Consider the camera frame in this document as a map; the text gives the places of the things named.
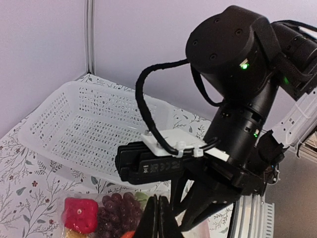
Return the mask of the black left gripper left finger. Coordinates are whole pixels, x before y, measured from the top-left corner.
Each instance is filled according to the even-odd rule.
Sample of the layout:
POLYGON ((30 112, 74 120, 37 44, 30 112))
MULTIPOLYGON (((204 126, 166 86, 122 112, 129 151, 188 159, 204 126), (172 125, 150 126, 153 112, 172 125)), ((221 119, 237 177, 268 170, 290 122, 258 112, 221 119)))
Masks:
POLYGON ((151 196, 135 231, 135 238, 158 237, 159 201, 156 195, 151 196))

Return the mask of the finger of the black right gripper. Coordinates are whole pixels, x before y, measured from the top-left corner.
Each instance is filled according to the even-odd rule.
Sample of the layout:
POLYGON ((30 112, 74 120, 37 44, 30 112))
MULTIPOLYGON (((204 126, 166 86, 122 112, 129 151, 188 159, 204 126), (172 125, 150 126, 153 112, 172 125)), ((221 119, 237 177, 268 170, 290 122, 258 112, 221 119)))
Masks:
POLYGON ((209 216, 236 202, 240 199, 240 194, 216 181, 209 185, 196 181, 185 198, 185 214, 180 225, 183 232, 191 230, 209 216))
POLYGON ((189 173, 184 173, 181 177, 171 180, 170 205, 173 213, 188 213, 193 201, 194 190, 191 188, 182 199, 187 181, 193 178, 189 173))

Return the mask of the red toy bell pepper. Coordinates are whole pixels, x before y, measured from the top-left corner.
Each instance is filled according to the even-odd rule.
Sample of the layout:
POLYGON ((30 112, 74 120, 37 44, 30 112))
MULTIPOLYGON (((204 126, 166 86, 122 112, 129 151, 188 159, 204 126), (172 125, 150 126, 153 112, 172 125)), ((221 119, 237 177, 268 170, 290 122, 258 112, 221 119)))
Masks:
POLYGON ((98 210, 98 203, 92 199, 68 197, 61 217, 66 228, 86 235, 98 226, 98 210))

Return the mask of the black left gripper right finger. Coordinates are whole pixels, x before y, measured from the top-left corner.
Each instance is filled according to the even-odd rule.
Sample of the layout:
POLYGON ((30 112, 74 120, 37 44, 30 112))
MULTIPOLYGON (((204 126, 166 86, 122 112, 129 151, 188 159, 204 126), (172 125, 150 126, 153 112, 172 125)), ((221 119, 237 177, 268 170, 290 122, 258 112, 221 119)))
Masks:
POLYGON ((158 198, 158 237, 184 238, 165 196, 158 198))

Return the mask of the clear zip top bag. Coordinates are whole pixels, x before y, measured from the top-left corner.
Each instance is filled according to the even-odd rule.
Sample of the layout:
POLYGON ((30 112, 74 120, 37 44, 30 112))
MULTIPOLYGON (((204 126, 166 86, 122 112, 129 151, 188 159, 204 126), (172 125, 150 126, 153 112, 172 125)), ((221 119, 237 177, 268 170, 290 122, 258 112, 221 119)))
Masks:
POLYGON ((203 222, 182 232, 168 198, 143 192, 75 194, 61 200, 62 238, 208 238, 203 222))

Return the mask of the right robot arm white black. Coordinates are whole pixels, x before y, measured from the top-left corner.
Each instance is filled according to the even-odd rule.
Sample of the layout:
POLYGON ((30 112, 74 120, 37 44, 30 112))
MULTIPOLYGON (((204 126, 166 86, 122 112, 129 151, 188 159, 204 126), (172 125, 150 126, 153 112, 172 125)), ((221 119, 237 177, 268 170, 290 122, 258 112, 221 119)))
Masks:
POLYGON ((186 57, 196 84, 202 88, 205 79, 223 96, 204 141, 219 139, 216 148, 229 157, 193 160, 172 181, 170 203, 184 215, 182 231, 242 196, 263 195, 276 178, 287 145, 261 130, 278 88, 299 100, 317 85, 317 42, 300 27, 232 5, 190 34, 186 57))

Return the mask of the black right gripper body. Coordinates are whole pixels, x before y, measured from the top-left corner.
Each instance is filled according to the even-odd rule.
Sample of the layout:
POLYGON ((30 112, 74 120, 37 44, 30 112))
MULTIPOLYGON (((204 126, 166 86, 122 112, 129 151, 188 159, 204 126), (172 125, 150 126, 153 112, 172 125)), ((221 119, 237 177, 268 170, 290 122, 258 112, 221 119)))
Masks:
POLYGON ((229 155, 227 161, 205 156, 189 163, 183 178, 196 178, 216 194, 263 194, 276 167, 284 159, 284 148, 270 130, 259 136, 271 104, 225 104, 220 107, 204 141, 217 137, 217 149, 229 155))

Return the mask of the dark red toy grapes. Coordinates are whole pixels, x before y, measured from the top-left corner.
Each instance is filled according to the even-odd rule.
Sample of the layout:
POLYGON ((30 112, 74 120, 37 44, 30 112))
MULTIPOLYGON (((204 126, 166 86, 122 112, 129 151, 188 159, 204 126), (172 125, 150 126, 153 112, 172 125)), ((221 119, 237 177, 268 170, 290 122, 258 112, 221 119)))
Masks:
POLYGON ((135 193, 104 195, 98 210, 96 238, 120 238, 135 231, 147 201, 137 201, 135 193))

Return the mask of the orange toy pumpkin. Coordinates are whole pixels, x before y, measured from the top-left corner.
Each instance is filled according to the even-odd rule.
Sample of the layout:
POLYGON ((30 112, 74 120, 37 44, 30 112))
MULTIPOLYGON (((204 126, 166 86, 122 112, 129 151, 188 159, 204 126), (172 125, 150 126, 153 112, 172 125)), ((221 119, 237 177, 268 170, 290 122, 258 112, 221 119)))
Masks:
POLYGON ((134 234, 135 234, 135 231, 128 231, 125 234, 123 234, 121 238, 133 238, 134 234))

